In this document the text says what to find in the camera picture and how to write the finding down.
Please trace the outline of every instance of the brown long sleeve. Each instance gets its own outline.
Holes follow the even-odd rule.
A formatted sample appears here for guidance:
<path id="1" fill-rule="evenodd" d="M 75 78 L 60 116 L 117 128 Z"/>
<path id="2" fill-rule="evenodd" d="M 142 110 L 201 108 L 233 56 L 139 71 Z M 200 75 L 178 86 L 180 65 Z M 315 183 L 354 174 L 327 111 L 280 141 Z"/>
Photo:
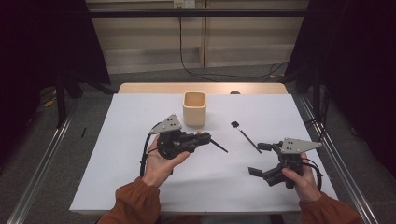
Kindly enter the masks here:
<path id="1" fill-rule="evenodd" d="M 160 190 L 149 187 L 138 177 L 116 191 L 116 204 L 98 224 L 155 223 L 160 214 Z"/>
<path id="2" fill-rule="evenodd" d="M 300 202 L 304 224 L 361 224 L 361 217 L 356 211 L 323 192 L 321 194 L 316 202 Z"/>

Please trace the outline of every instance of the person's left hand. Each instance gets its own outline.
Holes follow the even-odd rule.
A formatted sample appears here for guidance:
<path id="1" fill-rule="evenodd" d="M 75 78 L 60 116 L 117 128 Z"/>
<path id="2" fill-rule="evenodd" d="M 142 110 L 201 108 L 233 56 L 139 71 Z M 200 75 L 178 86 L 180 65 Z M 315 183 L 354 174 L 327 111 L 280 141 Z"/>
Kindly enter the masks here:
<path id="1" fill-rule="evenodd" d="M 147 185 L 157 188 L 165 182 L 177 165 L 181 164 L 190 156 L 190 152 L 182 152 L 172 160 L 163 158 L 157 149 L 158 137 L 159 135 L 155 137 L 151 146 L 148 148 L 149 154 L 147 158 L 146 172 L 142 177 L 142 180 Z"/>

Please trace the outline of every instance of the wall outlet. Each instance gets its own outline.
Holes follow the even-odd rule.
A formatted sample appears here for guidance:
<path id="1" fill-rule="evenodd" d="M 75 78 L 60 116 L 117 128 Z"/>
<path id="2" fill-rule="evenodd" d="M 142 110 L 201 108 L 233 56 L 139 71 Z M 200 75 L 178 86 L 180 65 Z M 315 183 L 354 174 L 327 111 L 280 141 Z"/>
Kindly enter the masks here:
<path id="1" fill-rule="evenodd" d="M 184 8 L 195 9 L 195 0 L 184 0 Z"/>
<path id="2" fill-rule="evenodd" d="M 174 9 L 184 8 L 184 0 L 174 0 Z"/>

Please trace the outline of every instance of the gray floor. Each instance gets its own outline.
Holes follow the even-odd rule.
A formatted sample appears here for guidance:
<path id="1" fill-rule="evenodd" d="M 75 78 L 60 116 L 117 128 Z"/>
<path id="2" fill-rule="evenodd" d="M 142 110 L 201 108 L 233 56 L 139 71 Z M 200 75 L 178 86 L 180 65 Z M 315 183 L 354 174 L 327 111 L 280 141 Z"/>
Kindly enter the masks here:
<path id="1" fill-rule="evenodd" d="M 241 76 L 260 76 L 266 74 L 270 66 L 218 67 L 210 69 L 193 69 L 196 73 L 210 72 Z M 283 74 L 284 67 L 276 74 Z M 217 81 L 261 82 L 266 78 L 240 78 L 211 76 Z M 169 70 L 136 74 L 112 75 L 111 89 L 117 90 L 123 82 L 180 82 L 209 81 L 194 77 L 184 70 Z M 28 213 L 20 216 L 19 223 L 94 223 L 98 217 L 84 217 L 68 211 L 77 190 L 79 180 L 91 156 L 95 141 L 100 132 L 106 112 L 111 103 L 111 95 L 86 85 L 81 85 L 84 95 L 79 100 L 68 99 L 69 107 L 75 105 L 75 113 L 70 120 L 64 139 L 59 145 L 45 178 L 40 183 L 32 203 L 27 207 Z M 301 103 L 302 95 L 295 94 L 294 83 L 287 84 L 304 120 L 308 120 Z M 330 101 L 327 132 L 342 156 L 348 170 L 357 182 L 363 195 L 373 208 L 378 223 L 390 224 L 396 220 L 396 182 L 372 156 L 365 142 L 350 131 L 350 124 Z M 55 133 L 57 123 L 56 103 L 50 107 L 40 106 L 35 112 L 31 124 L 21 136 L 14 154 L 3 166 L 0 176 L 0 223 L 7 223 L 18 200 L 21 198 L 35 169 L 46 153 L 47 147 Z M 318 136 L 312 127 L 308 128 L 313 139 Z M 325 151 L 320 153 L 327 172 L 332 176 L 332 183 L 341 201 L 353 206 L 347 189 L 334 169 L 332 161 Z M 298 214 L 284 216 L 287 223 L 299 223 Z"/>

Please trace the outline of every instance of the person's right hand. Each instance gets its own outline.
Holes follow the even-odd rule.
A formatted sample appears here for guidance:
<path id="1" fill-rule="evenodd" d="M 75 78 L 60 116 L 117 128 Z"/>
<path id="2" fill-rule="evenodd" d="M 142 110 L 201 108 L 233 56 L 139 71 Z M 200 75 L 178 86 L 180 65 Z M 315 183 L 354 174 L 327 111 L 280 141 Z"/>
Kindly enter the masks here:
<path id="1" fill-rule="evenodd" d="M 304 159 L 306 159 L 306 154 L 302 153 L 301 158 L 303 158 L 304 161 Z M 312 168 L 303 165 L 303 172 L 303 175 L 298 175 L 291 169 L 282 169 L 282 174 L 295 182 L 295 189 L 300 200 L 303 203 L 312 203 L 317 201 L 321 197 L 321 194 L 315 182 Z"/>

